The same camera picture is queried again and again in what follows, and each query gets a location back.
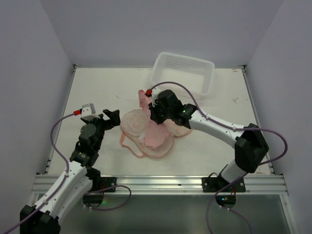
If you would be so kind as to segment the pink bra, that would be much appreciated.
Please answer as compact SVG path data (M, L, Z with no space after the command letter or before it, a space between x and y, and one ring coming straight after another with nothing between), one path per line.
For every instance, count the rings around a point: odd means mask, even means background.
M139 106L147 117L144 133L142 133L138 139L147 147L157 148L171 137L172 134L165 124L156 124L151 120L149 105L152 104L152 98L147 96L147 94L151 93L151 90L147 91L148 93L143 90L138 91Z

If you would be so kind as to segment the peach floral mesh laundry bag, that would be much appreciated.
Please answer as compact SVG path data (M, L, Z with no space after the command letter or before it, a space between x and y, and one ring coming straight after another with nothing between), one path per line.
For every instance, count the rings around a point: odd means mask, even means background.
M138 158L150 157L161 158L165 156L173 147L175 138L185 137L192 130L176 125L171 120L166 120L163 124L172 134L163 144L157 148L147 147L139 141L139 137L144 133L147 117L143 110L132 110L128 112L121 120L121 138L120 144L127 148L134 156Z

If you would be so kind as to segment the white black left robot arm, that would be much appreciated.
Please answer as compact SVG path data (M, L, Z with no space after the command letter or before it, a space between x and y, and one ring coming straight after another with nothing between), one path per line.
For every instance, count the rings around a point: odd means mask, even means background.
M93 168L104 139L105 131L120 125L120 111L103 110L97 115L93 107L85 105L74 111L84 122L75 149L66 167L52 187L34 205L26 205L20 212L21 234L58 234L61 219L84 195L102 189L100 171Z

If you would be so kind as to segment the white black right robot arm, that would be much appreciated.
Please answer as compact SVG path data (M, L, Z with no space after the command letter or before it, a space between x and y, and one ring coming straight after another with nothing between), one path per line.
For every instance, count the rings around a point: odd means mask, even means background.
M208 179L214 189L229 191L240 176L254 173L269 151L257 125L251 123L245 127L213 119L200 110L197 103L182 104L172 90L149 89L145 95L152 99L148 108L155 123L162 124L169 119L178 126L207 133L234 149L234 160L216 178Z

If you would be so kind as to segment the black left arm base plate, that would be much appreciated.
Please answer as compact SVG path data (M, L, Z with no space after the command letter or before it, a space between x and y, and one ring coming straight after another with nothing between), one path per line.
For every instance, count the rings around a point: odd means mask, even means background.
M93 185L89 192L98 191L106 188L110 188L107 190L107 193L114 193L115 188L112 188L113 186L117 185L117 178L112 176L105 176L105 177L97 177L92 180Z

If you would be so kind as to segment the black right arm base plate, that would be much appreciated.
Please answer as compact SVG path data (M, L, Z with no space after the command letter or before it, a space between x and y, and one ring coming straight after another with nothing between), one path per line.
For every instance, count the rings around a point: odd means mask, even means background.
M228 184L229 182L224 180L220 175L217 175L216 173L211 173L209 176L201 178L201 186L204 193L216 193L217 191L221 190ZM222 192L223 193L246 192L244 179L240 179L234 185L231 185L226 189L222 190Z

